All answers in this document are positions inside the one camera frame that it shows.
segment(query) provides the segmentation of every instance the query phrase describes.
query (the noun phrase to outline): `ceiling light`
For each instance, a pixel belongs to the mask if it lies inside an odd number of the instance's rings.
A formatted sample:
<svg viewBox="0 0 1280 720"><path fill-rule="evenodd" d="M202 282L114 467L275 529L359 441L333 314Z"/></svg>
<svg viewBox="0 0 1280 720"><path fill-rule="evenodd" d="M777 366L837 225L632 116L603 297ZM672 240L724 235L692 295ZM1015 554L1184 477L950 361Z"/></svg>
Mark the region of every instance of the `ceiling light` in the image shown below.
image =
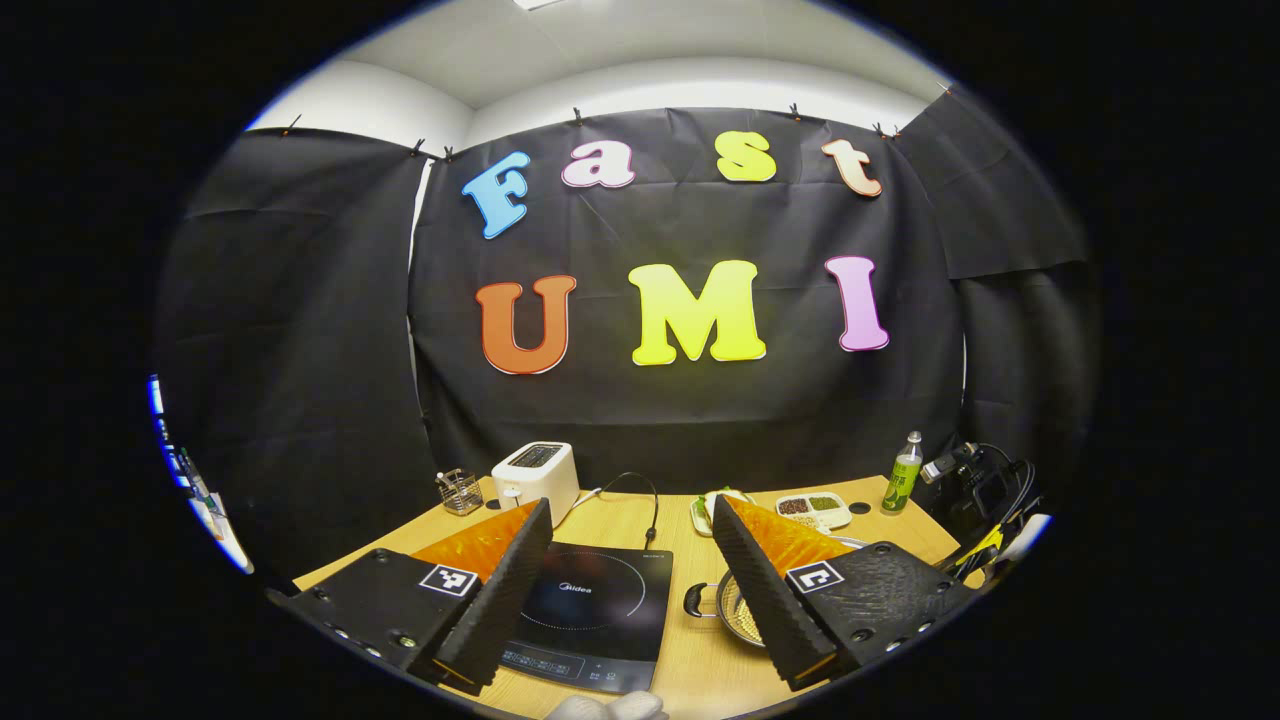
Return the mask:
<svg viewBox="0 0 1280 720"><path fill-rule="evenodd" d="M512 0L512 1L526 10L541 8L543 5L550 5L552 3L559 3L559 0Z"/></svg>

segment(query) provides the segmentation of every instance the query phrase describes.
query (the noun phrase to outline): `wooden table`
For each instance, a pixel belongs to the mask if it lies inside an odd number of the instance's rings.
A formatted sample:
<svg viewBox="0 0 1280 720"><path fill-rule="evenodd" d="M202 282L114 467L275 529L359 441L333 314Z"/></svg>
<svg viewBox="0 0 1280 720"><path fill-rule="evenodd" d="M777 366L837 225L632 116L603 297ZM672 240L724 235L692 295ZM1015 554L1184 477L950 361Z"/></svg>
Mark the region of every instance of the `wooden table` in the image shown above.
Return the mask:
<svg viewBox="0 0 1280 720"><path fill-rule="evenodd" d="M495 497L492 478L486 477L480 483L485 498ZM865 542L890 541L929 564L942 560L959 547L959 543L914 502L909 501L900 515L881 514L879 501L884 497L887 486L888 482L883 477L876 475L828 486L749 495L758 505L772 509L774 501L786 495L835 492L846 503L861 501L870 505L872 510L854 515L850 524L833 530L833 534ZM703 492L712 489L717 488L707 487ZM671 597L667 600L667 625L649 692L663 698L663 710L672 720L731 717L801 694L791 692L778 678L763 648L733 637L718 619L696 619L685 614L684 597L690 585L718 583L728 570L716 542L694 532L689 503L695 497L660 496L658 536L650 548L672 551L675 565L671 575ZM493 510L481 507L465 518L458 518L443 507L433 507L376 542L294 579L294 583L300 589L308 589L375 547L412 553L493 515ZM571 511L556 528L554 539L599 547L641 548L652 518L652 493L611 491ZM974 573L965 584L977 587L980 583L982 574ZM703 600L703 610L716 612L714 589L705 591ZM457 694L470 701L476 700L463 693ZM493 684L484 688L479 702L526 717L541 719L570 694L594 697L605 703L620 697L561 685L508 667L498 667Z"/></svg>

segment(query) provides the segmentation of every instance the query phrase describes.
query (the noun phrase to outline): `ceiling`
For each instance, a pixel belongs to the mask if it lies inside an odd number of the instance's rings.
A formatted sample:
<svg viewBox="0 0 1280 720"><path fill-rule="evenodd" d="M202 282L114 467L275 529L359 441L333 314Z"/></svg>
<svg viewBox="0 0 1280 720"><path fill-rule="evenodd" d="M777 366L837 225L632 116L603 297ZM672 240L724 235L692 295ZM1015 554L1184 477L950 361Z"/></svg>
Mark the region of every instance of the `ceiling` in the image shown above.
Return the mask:
<svg viewBox="0 0 1280 720"><path fill-rule="evenodd" d="M445 0L339 55L419 79L472 109L623 63L763 58L815 65L924 101L946 79L895 41L809 0Z"/></svg>

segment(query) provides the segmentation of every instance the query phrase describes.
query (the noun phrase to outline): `pot handle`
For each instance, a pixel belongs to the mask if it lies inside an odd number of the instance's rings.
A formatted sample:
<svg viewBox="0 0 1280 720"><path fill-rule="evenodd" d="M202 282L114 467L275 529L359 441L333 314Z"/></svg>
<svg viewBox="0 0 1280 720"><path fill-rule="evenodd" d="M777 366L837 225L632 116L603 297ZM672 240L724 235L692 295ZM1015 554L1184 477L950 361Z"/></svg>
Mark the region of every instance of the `pot handle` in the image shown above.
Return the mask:
<svg viewBox="0 0 1280 720"><path fill-rule="evenodd" d="M714 587L719 587L719 584L698 583L696 585L689 588L689 591L685 592L685 612L692 615L694 618L716 618L716 615L708 615L698 611L698 606L703 602L703 588Z"/></svg>

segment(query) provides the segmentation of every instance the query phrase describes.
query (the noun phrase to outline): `white glove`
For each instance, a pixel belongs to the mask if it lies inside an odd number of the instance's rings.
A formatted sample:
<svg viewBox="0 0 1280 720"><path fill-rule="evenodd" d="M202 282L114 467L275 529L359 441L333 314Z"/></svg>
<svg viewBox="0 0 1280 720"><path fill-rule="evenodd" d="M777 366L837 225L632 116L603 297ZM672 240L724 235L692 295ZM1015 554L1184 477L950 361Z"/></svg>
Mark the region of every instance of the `white glove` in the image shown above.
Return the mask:
<svg viewBox="0 0 1280 720"><path fill-rule="evenodd" d="M603 702L572 694L556 706L547 720L668 720L662 711L662 698L635 691L604 705Z"/></svg>

